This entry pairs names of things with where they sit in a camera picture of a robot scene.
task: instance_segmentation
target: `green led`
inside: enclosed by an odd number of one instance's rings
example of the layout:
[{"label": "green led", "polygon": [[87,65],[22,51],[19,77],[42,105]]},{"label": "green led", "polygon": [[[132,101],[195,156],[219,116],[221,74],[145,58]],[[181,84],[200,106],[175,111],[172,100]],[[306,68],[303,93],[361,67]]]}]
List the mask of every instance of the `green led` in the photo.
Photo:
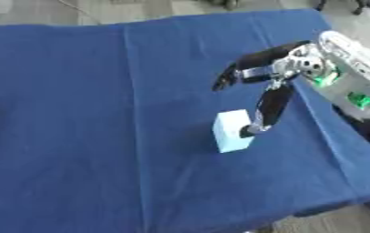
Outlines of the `green led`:
[{"label": "green led", "polygon": [[361,109],[370,105],[370,96],[363,93],[350,92],[347,97],[353,105]]},{"label": "green led", "polygon": [[330,86],[341,76],[341,71],[336,68],[328,76],[318,76],[313,79],[314,83],[319,87]]}]

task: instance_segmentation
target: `gray floor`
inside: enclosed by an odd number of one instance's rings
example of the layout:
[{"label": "gray floor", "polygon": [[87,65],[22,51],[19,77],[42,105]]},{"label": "gray floor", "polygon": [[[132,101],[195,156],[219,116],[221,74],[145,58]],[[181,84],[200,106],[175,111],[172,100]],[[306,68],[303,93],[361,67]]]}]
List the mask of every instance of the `gray floor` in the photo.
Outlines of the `gray floor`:
[{"label": "gray floor", "polygon": [[[218,6],[193,0],[66,0],[104,24],[141,21],[170,15],[225,12]],[[241,0],[236,11],[305,8],[311,0]],[[351,15],[352,0],[329,0],[323,14],[337,31],[370,46],[370,12]],[[0,0],[0,25],[92,25],[93,20],[57,0]],[[286,218],[275,224],[277,233],[370,233],[370,211],[343,208],[311,218]]]},{"label": "gray floor", "polygon": [[[0,12],[0,25],[50,24],[90,25],[93,21],[57,0],[0,0],[11,2],[7,13]],[[119,23],[160,18],[170,15],[194,15],[225,12],[203,0],[66,0],[80,5],[103,23]],[[317,0],[241,0],[236,11],[305,8]],[[354,0],[329,0],[323,11],[327,21],[337,31],[359,39],[370,46],[370,12],[351,15]]]}]

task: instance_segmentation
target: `blue cloth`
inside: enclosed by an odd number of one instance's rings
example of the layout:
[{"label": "blue cloth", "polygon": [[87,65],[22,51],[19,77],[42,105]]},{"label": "blue cloth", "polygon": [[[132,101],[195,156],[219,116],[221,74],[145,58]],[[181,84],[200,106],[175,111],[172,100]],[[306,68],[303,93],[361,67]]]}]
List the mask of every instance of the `blue cloth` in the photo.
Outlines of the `blue cloth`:
[{"label": "blue cloth", "polygon": [[327,29],[313,10],[0,26],[0,232],[241,232],[370,200],[370,145],[301,80],[249,149],[211,133],[264,88],[211,92],[225,66]]}]

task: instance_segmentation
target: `chair leg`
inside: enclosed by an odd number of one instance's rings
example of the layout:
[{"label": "chair leg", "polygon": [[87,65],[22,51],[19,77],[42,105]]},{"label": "chair leg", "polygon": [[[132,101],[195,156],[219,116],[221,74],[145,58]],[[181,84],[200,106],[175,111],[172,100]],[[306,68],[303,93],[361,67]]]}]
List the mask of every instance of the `chair leg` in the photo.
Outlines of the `chair leg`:
[{"label": "chair leg", "polygon": [[356,2],[358,3],[358,8],[356,8],[356,10],[353,11],[353,14],[360,15],[365,7],[365,2],[364,0],[356,0]]},{"label": "chair leg", "polygon": [[327,0],[321,0],[320,4],[315,8],[315,10],[322,11],[326,3],[327,3]]}]

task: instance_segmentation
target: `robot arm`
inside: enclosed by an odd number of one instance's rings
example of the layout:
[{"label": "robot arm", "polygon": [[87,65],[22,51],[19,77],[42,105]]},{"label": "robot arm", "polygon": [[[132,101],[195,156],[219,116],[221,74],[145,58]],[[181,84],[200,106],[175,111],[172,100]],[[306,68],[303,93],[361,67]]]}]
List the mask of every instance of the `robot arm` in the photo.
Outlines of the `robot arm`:
[{"label": "robot arm", "polygon": [[277,46],[259,53],[242,56],[238,61],[228,66],[213,85],[213,91],[222,90],[226,86],[233,86],[238,79],[243,83],[257,83],[276,78],[279,74],[252,75],[257,67],[271,66],[277,59],[284,58],[299,46],[309,44],[310,41],[300,41],[283,46]]},{"label": "robot arm", "polygon": [[[270,66],[270,74],[255,68]],[[255,118],[241,128],[241,137],[267,131],[293,95],[291,81],[303,76],[334,110],[370,142],[370,49],[336,32],[324,32],[316,43],[302,41],[243,56],[218,78],[213,90],[243,83],[269,81],[256,107]]]}]

